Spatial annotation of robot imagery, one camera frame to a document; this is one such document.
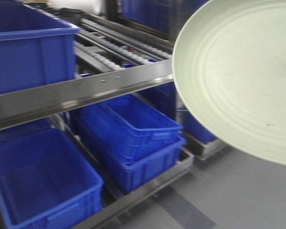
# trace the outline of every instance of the floor stripe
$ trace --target floor stripe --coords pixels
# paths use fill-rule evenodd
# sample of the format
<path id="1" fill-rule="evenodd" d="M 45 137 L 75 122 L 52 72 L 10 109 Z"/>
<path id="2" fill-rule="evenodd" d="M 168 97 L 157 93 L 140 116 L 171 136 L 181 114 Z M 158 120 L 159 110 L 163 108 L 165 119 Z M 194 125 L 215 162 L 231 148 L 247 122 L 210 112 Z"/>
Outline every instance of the floor stripe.
<path id="1" fill-rule="evenodd" d="M 159 191 L 154 199 L 184 229 L 211 229 L 216 225 L 171 186 Z"/>

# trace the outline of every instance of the gray floor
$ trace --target gray floor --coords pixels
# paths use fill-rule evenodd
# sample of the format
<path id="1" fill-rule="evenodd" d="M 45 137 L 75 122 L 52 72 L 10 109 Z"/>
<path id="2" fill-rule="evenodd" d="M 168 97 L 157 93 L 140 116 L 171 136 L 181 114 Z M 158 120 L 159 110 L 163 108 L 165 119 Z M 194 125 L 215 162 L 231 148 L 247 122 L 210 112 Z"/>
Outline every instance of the gray floor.
<path id="1" fill-rule="evenodd" d="M 103 229 L 286 229 L 286 167 L 227 147 Z"/>

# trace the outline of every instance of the stacked blue crate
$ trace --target stacked blue crate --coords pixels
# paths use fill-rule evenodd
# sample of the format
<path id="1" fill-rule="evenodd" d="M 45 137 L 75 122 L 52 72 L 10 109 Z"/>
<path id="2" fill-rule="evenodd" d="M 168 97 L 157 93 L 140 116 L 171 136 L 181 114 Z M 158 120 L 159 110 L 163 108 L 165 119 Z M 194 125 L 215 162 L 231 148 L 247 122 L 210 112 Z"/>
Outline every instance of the stacked blue crate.
<path id="1" fill-rule="evenodd" d="M 82 109 L 76 118 L 81 141 L 129 192 L 173 166 L 182 129 L 134 95 Z"/>

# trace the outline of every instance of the crate handle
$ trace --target crate handle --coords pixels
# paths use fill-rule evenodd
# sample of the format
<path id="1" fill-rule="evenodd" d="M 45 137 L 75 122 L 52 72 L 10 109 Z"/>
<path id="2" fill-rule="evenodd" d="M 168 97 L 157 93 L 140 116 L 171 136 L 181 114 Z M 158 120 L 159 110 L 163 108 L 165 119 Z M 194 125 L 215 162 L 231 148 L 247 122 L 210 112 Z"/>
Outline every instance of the crate handle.
<path id="1" fill-rule="evenodd" d="M 167 139 L 171 136 L 171 133 L 154 133 L 152 136 L 152 140 L 162 140 Z"/>
<path id="2" fill-rule="evenodd" d="M 47 217 L 48 228 L 60 229 L 69 227 L 70 225 L 75 224 L 80 216 L 81 211 L 79 204 L 72 204 L 71 206 L 66 207 L 64 210 L 58 211 Z"/>

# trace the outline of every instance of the blue plastic crate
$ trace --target blue plastic crate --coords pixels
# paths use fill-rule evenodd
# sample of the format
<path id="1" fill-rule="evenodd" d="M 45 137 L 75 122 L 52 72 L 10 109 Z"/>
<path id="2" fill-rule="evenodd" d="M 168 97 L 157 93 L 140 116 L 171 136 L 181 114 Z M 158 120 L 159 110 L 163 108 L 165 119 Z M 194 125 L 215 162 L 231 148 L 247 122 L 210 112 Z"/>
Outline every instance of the blue plastic crate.
<path id="1" fill-rule="evenodd" d="M 184 120 L 184 130 L 203 143 L 211 142 L 216 138 L 215 135 L 201 125 L 188 111 L 186 112 Z"/>
<path id="2" fill-rule="evenodd" d="M 176 89 L 173 82 L 141 90 L 138 94 L 151 102 L 158 111 L 175 119 Z"/>
<path id="3" fill-rule="evenodd" d="M 179 158 L 180 147 L 185 144 L 185 140 L 178 136 L 175 142 L 131 165 L 127 165 L 112 157 L 112 154 L 109 153 L 111 148 L 107 143 L 83 122 L 79 123 L 79 131 L 83 144 L 108 170 L 125 192 L 136 189 L 175 165 Z"/>
<path id="4" fill-rule="evenodd" d="M 48 118 L 43 118 L 33 122 L 1 130 L 0 144 L 50 128 L 51 128 L 51 121 Z"/>
<path id="5" fill-rule="evenodd" d="M 67 229 L 101 210 L 102 179 L 59 129 L 0 145 L 8 229 Z"/>
<path id="6" fill-rule="evenodd" d="M 108 153 L 126 164 L 175 142 L 182 129 L 132 94 L 84 107 L 80 117 L 109 145 Z"/>
<path id="7" fill-rule="evenodd" d="M 169 32 L 170 16 L 189 18 L 208 0 L 121 0 L 121 15 L 154 29 Z"/>
<path id="8" fill-rule="evenodd" d="M 74 25 L 0 2 L 0 94 L 74 79 Z"/>

